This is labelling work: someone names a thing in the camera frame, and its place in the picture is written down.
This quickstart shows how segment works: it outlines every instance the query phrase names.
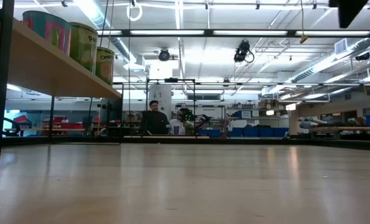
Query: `wooden shelf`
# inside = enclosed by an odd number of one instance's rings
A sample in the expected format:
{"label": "wooden shelf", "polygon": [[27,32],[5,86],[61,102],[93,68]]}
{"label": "wooden shelf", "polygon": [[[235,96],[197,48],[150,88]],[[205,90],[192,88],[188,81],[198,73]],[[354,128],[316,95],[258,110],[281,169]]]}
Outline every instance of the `wooden shelf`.
{"label": "wooden shelf", "polygon": [[110,85],[15,19],[8,82],[55,96],[121,98]]}

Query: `dark shirt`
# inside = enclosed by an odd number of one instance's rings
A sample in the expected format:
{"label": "dark shirt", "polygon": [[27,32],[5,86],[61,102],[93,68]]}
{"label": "dark shirt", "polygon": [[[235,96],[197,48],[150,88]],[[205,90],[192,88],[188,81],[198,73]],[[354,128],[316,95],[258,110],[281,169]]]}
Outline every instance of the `dark shirt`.
{"label": "dark shirt", "polygon": [[142,115],[140,133],[151,134],[167,134],[166,125],[169,124],[167,116],[160,111],[144,111]]}

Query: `ceiling duct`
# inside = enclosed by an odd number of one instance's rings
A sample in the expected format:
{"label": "ceiling duct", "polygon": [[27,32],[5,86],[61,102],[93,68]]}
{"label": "ceiling duct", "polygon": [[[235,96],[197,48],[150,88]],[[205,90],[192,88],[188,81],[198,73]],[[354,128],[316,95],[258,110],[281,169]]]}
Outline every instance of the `ceiling duct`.
{"label": "ceiling duct", "polygon": [[[342,62],[344,59],[355,57],[363,52],[370,51],[370,38],[362,40],[343,39],[334,45],[335,52],[330,52],[319,59],[315,60],[312,65],[307,68],[297,70],[291,78],[285,83],[296,83],[306,77],[314,75],[320,71]],[[283,89],[283,85],[270,86],[264,88],[264,93],[273,94]]]}
{"label": "ceiling duct", "polygon": [[[345,48],[339,49],[339,43],[341,43],[341,45],[344,45]],[[370,48],[370,38],[365,38],[359,41],[355,41],[352,39],[343,39],[336,43],[335,47],[337,47],[337,53],[335,52],[327,55],[323,60],[322,58],[320,58],[321,60],[319,62],[316,61],[316,63],[314,63],[307,69],[295,72],[290,81],[292,83],[296,83],[303,78],[309,77],[310,75],[314,75],[322,70],[330,68],[331,66],[339,63],[346,58],[358,56],[360,53]]]}
{"label": "ceiling duct", "polygon": [[[91,20],[91,22],[98,28],[105,30],[111,29],[108,20],[105,20],[105,15],[97,0],[74,0],[74,3],[81,9],[81,11]],[[118,37],[109,37],[110,42],[117,48],[124,59],[129,62],[135,61],[135,56],[128,50],[128,47]]]}

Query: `teal can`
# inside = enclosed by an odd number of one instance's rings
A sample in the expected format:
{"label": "teal can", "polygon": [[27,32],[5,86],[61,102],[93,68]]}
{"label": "teal can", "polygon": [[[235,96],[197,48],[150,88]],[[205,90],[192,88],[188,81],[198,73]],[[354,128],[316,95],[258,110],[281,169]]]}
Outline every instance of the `teal can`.
{"label": "teal can", "polygon": [[23,24],[69,55],[72,26],[64,19],[40,11],[23,13]]}

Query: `white pillar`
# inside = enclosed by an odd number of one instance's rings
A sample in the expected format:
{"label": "white pillar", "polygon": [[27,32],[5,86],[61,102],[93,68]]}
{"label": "white pillar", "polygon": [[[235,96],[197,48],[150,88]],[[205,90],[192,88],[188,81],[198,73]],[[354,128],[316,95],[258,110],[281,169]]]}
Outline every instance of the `white pillar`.
{"label": "white pillar", "polygon": [[157,100],[159,102],[159,111],[171,119],[171,85],[153,85],[149,91],[149,102]]}

